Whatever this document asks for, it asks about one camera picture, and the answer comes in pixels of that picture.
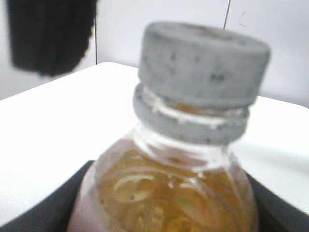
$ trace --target black object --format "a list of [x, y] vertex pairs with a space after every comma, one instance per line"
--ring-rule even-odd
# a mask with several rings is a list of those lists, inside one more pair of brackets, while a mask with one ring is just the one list
[[[87, 162], [51, 196], [0, 232], [65, 232], [78, 188], [93, 161]], [[260, 217], [260, 232], [309, 232], [309, 216], [271, 193], [251, 176]]]
[[15, 67], [54, 76], [70, 72], [88, 48], [96, 0], [7, 0]]

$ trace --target white wall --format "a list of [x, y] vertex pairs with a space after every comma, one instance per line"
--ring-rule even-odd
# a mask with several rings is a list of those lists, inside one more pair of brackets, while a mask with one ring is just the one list
[[[5, 0], [0, 0], [0, 100], [51, 81], [35, 73], [12, 67], [9, 54], [9, 32]], [[95, 65], [95, 37], [90, 39], [86, 56], [74, 71]]]
[[[261, 95], [309, 107], [309, 1], [231, 0], [226, 28], [268, 42], [272, 62]], [[138, 66], [146, 24], [179, 20], [223, 27], [228, 0], [100, 0], [98, 62]]]

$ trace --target white tabletop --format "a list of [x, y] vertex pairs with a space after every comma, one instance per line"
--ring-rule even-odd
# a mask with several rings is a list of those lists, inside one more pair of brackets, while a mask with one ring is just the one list
[[[137, 69], [102, 63], [0, 101], [0, 226], [39, 203], [137, 122]], [[244, 169], [309, 214], [309, 110], [259, 97], [233, 145]]]

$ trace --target clear plastic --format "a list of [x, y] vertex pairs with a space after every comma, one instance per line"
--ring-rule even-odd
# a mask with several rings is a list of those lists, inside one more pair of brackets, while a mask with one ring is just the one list
[[227, 145], [139, 124], [88, 170], [68, 232], [257, 232], [249, 181]]

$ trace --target gray bottle cap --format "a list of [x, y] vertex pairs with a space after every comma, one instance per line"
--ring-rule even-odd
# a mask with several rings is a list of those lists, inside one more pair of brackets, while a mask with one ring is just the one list
[[269, 47], [237, 33], [184, 23], [147, 27], [139, 78], [159, 96], [215, 109], [254, 103]]

